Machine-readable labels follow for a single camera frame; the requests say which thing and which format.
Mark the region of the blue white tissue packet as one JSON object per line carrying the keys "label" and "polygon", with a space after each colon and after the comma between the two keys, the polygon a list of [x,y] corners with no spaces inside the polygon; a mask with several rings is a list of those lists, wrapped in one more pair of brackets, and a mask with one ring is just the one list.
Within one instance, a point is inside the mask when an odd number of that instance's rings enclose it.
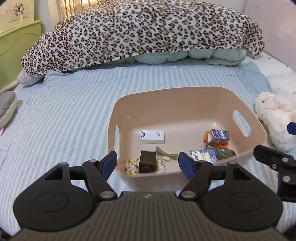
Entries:
{"label": "blue white tissue packet", "polygon": [[207,161],[212,164],[217,163],[217,157],[212,149],[206,149],[206,150],[191,150],[189,151],[190,157],[198,162],[198,161]]}

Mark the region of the orange sock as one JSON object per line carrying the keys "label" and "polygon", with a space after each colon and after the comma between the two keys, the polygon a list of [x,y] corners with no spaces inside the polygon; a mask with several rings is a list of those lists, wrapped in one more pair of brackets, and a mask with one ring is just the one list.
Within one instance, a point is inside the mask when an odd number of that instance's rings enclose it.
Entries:
{"label": "orange sock", "polygon": [[226,148],[229,145],[229,139],[215,138],[212,131],[206,131],[203,138],[203,143],[208,147]]}

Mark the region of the floral yellow white scrunchie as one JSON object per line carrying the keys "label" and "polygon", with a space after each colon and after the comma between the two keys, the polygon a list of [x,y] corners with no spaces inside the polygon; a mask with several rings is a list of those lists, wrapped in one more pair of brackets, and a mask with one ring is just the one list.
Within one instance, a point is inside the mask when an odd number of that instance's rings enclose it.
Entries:
{"label": "floral yellow white scrunchie", "polygon": [[[126,160],[125,161],[125,170],[126,173],[128,175],[138,175],[138,170],[139,170],[139,162],[140,159],[130,159],[130,160]],[[156,174],[161,174],[161,173],[165,173],[166,172],[166,168],[165,165],[163,163],[163,160],[160,158],[157,158],[157,162],[156,162],[156,168],[155,168],[155,173]]]}

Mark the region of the brown hair clip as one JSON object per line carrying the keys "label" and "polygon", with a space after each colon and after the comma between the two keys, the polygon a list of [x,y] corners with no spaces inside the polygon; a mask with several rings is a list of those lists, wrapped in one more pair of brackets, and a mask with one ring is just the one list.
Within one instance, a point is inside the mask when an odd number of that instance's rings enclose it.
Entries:
{"label": "brown hair clip", "polygon": [[155,153],[157,156],[162,156],[164,160],[170,161],[170,159],[177,160],[178,154],[172,154],[170,152],[163,151],[160,147],[156,147]]}

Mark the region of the dark blue small box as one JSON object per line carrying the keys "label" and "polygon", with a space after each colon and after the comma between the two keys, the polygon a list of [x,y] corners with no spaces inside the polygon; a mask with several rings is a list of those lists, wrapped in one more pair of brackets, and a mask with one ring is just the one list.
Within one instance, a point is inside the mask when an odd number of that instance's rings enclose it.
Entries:
{"label": "dark blue small box", "polygon": [[210,131],[212,131],[212,135],[215,138],[222,138],[222,139],[229,139],[230,140],[229,132],[226,130],[211,129]]}

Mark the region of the black small box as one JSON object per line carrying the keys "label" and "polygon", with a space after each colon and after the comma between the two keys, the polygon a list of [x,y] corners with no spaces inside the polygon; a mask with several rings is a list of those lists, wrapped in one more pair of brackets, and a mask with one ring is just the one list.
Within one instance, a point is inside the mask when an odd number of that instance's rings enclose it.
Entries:
{"label": "black small box", "polygon": [[156,169],[156,152],[141,151],[138,165],[139,173],[154,173]]}

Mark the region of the white small box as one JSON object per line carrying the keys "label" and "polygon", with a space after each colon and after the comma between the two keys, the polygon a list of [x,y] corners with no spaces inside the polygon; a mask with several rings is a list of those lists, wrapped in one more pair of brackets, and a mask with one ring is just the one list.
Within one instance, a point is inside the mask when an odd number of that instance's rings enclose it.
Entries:
{"label": "white small box", "polygon": [[142,130],[140,133],[140,141],[143,144],[164,144],[165,132]]}

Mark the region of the green dried herb packet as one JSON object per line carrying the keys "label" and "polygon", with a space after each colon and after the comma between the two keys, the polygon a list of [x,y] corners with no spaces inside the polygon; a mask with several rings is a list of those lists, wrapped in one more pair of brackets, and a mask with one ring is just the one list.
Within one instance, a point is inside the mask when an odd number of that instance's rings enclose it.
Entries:
{"label": "green dried herb packet", "polygon": [[227,158],[236,157],[236,153],[232,149],[220,148],[220,147],[214,147],[213,149],[214,149],[216,158],[219,161]]}

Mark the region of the white plush toy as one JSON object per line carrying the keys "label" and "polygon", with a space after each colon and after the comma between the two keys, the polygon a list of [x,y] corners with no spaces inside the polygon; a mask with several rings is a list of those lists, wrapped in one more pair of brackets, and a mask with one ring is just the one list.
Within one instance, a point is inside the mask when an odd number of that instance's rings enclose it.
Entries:
{"label": "white plush toy", "polygon": [[254,111],[277,150],[289,152],[295,148],[295,136],[287,131],[287,125],[295,122],[295,109],[288,98],[280,94],[262,92],[255,99]]}

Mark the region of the teal cloth piece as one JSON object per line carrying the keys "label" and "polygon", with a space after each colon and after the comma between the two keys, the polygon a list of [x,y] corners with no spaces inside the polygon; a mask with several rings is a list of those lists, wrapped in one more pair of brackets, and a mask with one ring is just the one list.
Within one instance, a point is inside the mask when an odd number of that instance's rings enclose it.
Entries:
{"label": "teal cloth piece", "polygon": [[269,81],[254,62],[240,64],[236,74],[248,92],[255,97],[262,92],[272,92]]}

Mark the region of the beige plastic storage basket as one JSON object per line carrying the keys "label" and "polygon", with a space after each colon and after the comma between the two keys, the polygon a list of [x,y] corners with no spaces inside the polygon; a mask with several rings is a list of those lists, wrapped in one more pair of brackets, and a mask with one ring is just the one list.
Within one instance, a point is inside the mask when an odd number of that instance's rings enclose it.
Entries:
{"label": "beige plastic storage basket", "polygon": [[181,87],[134,93],[120,98],[111,112],[107,149],[118,156],[115,175],[132,191],[181,190],[187,179],[177,161],[165,162],[163,174],[131,176],[125,162],[154,151],[155,144],[143,144],[143,130],[163,131],[163,151],[188,153],[204,147],[204,134],[212,129],[230,134],[229,147],[240,164],[252,158],[253,149],[267,140],[253,111],[232,91],[223,87]]}

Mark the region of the grey beige slipper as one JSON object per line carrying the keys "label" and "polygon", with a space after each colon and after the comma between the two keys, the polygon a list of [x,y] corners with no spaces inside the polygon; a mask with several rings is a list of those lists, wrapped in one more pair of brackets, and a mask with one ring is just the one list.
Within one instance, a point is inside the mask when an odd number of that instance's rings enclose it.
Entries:
{"label": "grey beige slipper", "polygon": [[13,91],[1,93],[1,135],[4,133],[5,126],[12,119],[18,105],[18,99]]}

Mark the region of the pink pillow corner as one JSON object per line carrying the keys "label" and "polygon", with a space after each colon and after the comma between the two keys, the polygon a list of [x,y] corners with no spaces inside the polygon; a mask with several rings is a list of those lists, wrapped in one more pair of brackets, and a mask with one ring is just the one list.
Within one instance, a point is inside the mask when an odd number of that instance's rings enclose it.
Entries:
{"label": "pink pillow corner", "polygon": [[25,86],[31,86],[39,82],[43,77],[34,77],[29,75],[24,69],[19,73],[17,77],[17,83]]}

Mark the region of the beige window curtain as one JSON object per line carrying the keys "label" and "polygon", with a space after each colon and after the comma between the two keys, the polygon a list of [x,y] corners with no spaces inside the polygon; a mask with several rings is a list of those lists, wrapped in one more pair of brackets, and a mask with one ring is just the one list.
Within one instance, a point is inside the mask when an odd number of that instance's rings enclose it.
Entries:
{"label": "beige window curtain", "polygon": [[77,12],[94,6],[96,0],[49,0],[47,1],[52,26],[69,18]]}

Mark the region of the beige canvas bag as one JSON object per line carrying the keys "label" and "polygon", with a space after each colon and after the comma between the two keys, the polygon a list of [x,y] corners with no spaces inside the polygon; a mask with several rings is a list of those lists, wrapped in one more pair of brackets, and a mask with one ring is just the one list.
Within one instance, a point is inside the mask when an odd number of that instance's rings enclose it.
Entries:
{"label": "beige canvas bag", "polygon": [[18,25],[33,22],[34,1],[33,0],[8,0],[0,8],[1,33],[10,30]]}

